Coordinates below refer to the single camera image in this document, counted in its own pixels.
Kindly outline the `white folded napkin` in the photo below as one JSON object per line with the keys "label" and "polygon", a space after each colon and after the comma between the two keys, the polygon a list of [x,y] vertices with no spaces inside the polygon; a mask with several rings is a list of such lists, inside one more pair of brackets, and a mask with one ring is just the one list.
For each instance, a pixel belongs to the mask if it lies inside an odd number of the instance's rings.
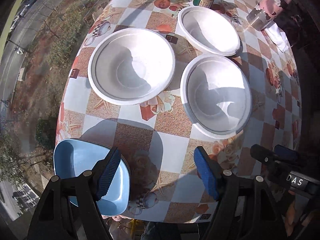
{"label": "white folded napkin", "polygon": [[278,27],[276,22],[270,22],[264,31],[281,52],[284,53],[289,49],[289,41],[287,36],[285,32]]}

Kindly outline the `white foam bowl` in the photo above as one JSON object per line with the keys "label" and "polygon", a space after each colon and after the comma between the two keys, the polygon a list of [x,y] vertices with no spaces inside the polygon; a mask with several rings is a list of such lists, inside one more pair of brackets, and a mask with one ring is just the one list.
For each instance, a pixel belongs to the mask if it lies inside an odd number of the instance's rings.
{"label": "white foam bowl", "polygon": [[188,42],[203,53],[233,56],[240,49],[240,37],[231,23],[208,8],[182,9],[178,26]]}
{"label": "white foam bowl", "polygon": [[185,67],[180,83],[184,111],[202,134],[228,139],[240,133],[252,111],[252,93],[242,70],[230,59],[202,54]]}
{"label": "white foam bowl", "polygon": [[160,94],[171,83],[175,53],[158,32],[126,28],[102,40],[88,63],[94,92],[114,105],[136,105]]}

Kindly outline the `patterned checkered tablecloth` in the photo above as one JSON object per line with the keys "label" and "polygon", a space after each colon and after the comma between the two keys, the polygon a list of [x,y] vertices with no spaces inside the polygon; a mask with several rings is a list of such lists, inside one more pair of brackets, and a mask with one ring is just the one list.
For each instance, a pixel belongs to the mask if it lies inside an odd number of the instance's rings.
{"label": "patterned checkered tablecloth", "polygon": [[[253,109],[245,129],[232,138],[203,135],[186,116],[180,97],[184,68],[199,55],[177,24],[191,0],[111,0],[78,51],[63,94],[56,140],[80,138],[117,146],[131,169],[131,192],[151,197],[126,216],[173,223],[207,221],[216,204],[197,176],[193,151],[203,146],[224,168],[240,176],[263,174],[254,144],[295,149],[301,127],[301,93],[292,50],[282,52],[264,31],[246,23],[252,7],[242,0],[215,0],[214,9],[231,22],[243,44],[234,58],[249,81]],[[108,35],[128,27],[148,28],[166,37],[176,55],[176,75],[164,92],[141,105],[116,106],[99,98],[87,75],[89,58]]]}

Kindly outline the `pink silver tumbler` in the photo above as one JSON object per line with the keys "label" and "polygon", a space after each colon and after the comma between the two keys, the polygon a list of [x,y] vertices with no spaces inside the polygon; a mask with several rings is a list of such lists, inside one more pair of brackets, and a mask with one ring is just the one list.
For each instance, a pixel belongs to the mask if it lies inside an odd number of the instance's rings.
{"label": "pink silver tumbler", "polygon": [[263,30],[292,0],[261,0],[247,15],[247,22],[257,31]]}

